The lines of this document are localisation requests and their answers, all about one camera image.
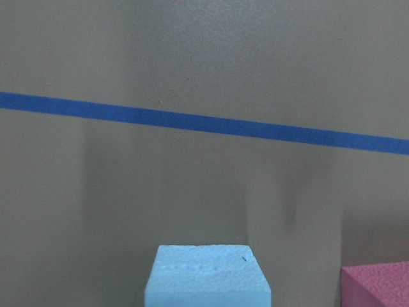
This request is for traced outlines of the light blue foam block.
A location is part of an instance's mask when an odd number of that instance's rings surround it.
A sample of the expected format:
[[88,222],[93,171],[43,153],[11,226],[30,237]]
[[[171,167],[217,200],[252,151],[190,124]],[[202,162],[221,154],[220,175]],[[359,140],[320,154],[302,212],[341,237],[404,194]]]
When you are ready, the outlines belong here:
[[246,245],[160,245],[145,306],[271,306],[272,292]]

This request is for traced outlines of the dark pink foam block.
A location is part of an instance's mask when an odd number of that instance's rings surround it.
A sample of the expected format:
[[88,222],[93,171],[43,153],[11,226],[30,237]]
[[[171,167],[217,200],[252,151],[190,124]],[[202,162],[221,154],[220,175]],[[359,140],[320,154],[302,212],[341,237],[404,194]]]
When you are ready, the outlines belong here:
[[408,306],[408,262],[341,269],[342,306]]

